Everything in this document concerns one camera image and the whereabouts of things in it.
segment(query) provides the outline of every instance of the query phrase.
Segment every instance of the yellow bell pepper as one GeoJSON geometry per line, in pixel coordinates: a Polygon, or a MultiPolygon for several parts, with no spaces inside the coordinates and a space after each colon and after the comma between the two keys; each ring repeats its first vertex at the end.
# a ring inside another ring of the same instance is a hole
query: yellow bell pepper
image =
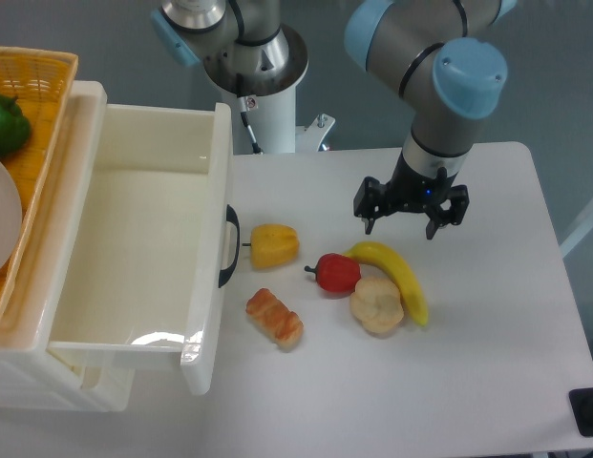
{"type": "Polygon", "coordinates": [[[255,269],[266,269],[295,259],[300,242],[296,231],[289,226],[262,224],[251,231],[248,245],[251,246],[251,265],[255,269]]]}

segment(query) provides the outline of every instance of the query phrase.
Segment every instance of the banana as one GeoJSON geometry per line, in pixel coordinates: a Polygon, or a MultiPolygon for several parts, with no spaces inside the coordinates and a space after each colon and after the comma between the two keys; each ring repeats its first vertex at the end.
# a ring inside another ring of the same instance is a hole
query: banana
{"type": "Polygon", "coordinates": [[[416,275],[407,262],[389,246],[378,241],[361,241],[343,253],[348,258],[381,269],[400,290],[402,305],[420,326],[428,323],[428,305],[416,275]]]}

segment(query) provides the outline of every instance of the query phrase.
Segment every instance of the table surface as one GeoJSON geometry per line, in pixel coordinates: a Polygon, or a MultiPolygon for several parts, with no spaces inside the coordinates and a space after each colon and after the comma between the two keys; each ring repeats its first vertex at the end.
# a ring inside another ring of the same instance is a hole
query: table surface
{"type": "MultiPolygon", "coordinates": [[[[593,365],[528,150],[480,144],[457,182],[461,226],[425,240],[426,218],[380,219],[369,239],[399,251],[420,279],[430,322],[367,334],[348,299],[303,270],[366,239],[351,202],[363,176],[389,179],[398,150],[239,156],[232,204],[242,234],[295,227],[299,259],[252,271],[243,249],[227,285],[214,379],[190,396],[179,373],[140,372],[125,412],[0,410],[0,456],[409,457],[593,448],[567,393],[593,365]],[[305,324],[284,353],[246,319],[268,287],[305,324]]],[[[371,268],[365,274],[376,274],[371,268]]]]}

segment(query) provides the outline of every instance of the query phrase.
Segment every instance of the yellow basket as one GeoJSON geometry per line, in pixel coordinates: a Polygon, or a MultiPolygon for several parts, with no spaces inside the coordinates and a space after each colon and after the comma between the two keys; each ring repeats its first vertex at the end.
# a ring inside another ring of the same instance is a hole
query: yellow basket
{"type": "Polygon", "coordinates": [[[0,320],[31,234],[77,62],[77,55],[67,52],[0,47],[0,94],[18,97],[32,127],[24,148],[2,159],[18,188],[23,222],[20,239],[0,270],[0,320]]]}

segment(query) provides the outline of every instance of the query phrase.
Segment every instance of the black handle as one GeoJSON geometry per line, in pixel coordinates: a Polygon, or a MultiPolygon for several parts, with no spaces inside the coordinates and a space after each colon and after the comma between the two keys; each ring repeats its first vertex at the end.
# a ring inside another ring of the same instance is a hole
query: black handle
{"type": "Polygon", "coordinates": [[[232,263],[228,267],[220,271],[220,287],[227,284],[230,277],[232,277],[232,274],[235,273],[237,261],[239,260],[239,248],[241,247],[241,227],[239,227],[239,218],[237,217],[235,209],[230,205],[226,205],[226,222],[233,223],[237,228],[237,248],[235,249],[235,259],[232,260],[232,263]]]}

